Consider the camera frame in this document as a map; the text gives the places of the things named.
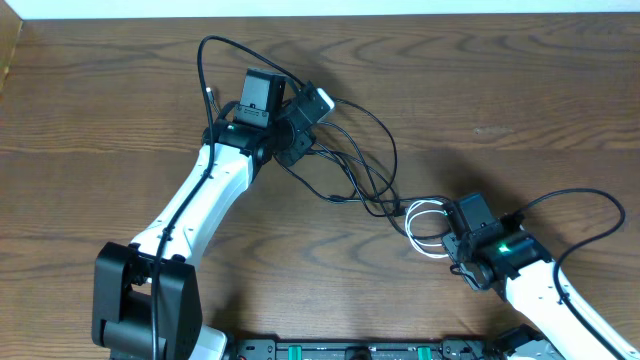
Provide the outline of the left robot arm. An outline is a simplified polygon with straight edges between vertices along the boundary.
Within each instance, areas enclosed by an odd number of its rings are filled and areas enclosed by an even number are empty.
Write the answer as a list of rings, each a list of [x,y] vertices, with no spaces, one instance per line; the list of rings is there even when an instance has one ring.
[[[222,359],[227,335],[203,321],[196,272],[225,214],[271,159],[304,156],[333,99],[248,69],[242,97],[211,116],[197,161],[158,217],[95,262],[91,337],[117,359]]]

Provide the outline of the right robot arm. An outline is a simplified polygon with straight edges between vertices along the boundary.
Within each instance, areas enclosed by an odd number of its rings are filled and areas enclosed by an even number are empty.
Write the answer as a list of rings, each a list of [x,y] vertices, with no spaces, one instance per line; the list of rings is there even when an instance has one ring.
[[[496,339],[503,359],[636,359],[627,342],[575,290],[561,262],[522,225],[523,210],[502,217],[471,194],[443,206],[450,271],[475,291],[494,290],[529,320]]]

